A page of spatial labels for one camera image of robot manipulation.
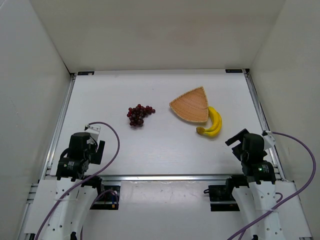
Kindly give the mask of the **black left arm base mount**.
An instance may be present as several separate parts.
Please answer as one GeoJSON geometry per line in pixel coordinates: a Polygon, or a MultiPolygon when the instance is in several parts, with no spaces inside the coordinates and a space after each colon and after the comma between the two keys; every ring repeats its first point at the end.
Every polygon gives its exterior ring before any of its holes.
{"type": "Polygon", "coordinates": [[[102,176],[102,190],[91,205],[91,210],[116,211],[120,206],[121,181],[112,176],[102,176]]]}

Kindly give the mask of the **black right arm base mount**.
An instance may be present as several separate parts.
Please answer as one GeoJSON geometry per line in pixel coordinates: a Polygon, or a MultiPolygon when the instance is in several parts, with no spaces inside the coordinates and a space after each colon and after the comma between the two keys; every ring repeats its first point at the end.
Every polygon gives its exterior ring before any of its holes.
{"type": "Polygon", "coordinates": [[[225,184],[209,185],[203,191],[208,195],[211,212],[239,212],[239,206],[232,196],[232,190],[235,187],[234,179],[229,177],[225,184]]]}

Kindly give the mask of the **red fake grape bunch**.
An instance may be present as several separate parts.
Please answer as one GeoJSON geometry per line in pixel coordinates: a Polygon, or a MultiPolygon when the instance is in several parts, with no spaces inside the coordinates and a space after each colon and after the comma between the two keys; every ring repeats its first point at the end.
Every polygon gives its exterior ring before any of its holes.
{"type": "Polygon", "coordinates": [[[155,114],[156,110],[149,105],[143,106],[141,104],[136,105],[135,107],[129,107],[126,117],[130,127],[132,128],[141,128],[144,125],[144,119],[149,115],[155,114]]]}

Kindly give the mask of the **yellow fake banana bunch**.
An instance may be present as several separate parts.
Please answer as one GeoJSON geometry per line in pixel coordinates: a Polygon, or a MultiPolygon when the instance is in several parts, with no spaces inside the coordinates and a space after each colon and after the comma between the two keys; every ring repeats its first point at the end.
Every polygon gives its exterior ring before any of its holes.
{"type": "Polygon", "coordinates": [[[210,128],[203,128],[203,127],[196,127],[196,132],[199,135],[205,136],[205,137],[216,137],[223,125],[222,117],[221,115],[211,106],[208,107],[208,116],[211,119],[212,125],[210,128]]]}

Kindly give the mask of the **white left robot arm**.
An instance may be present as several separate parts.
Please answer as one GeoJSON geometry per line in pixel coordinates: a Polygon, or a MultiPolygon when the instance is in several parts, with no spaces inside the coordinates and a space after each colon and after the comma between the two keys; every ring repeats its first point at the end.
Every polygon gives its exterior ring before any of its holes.
{"type": "Polygon", "coordinates": [[[37,240],[78,240],[93,200],[102,192],[102,179],[86,176],[90,164],[99,165],[105,141],[93,132],[71,135],[56,170],[53,206],[35,235],[37,240]]]}

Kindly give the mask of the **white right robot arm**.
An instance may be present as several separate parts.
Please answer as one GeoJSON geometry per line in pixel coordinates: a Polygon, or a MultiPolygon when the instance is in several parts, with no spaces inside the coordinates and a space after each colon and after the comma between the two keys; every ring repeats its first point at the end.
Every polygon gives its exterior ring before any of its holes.
{"type": "Polygon", "coordinates": [[[236,141],[232,153],[240,161],[242,175],[233,175],[226,180],[226,191],[236,201],[246,229],[252,240],[283,240],[284,232],[279,213],[273,208],[276,203],[276,175],[271,162],[265,160],[266,147],[275,140],[267,139],[243,129],[228,139],[227,146],[236,141]]]}

